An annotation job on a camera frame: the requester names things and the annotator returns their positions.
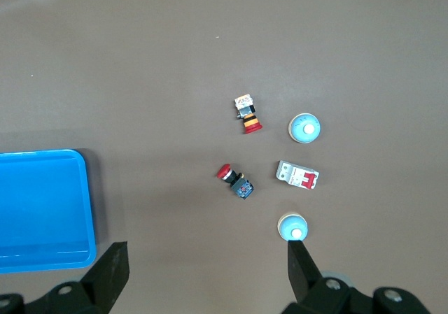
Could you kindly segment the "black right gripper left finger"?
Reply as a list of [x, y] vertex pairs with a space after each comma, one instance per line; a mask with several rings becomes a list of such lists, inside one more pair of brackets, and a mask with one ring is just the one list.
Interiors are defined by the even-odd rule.
[[115, 242], [78, 281], [59, 284], [25, 313], [110, 313], [130, 276], [127, 242]]

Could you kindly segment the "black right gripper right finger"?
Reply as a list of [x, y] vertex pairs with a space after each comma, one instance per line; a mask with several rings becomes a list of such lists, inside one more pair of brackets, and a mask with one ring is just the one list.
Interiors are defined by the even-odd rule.
[[288, 242], [288, 278], [296, 301], [284, 313], [428, 313], [407, 290], [379, 287], [371, 297], [336, 277], [324, 277], [302, 241]]

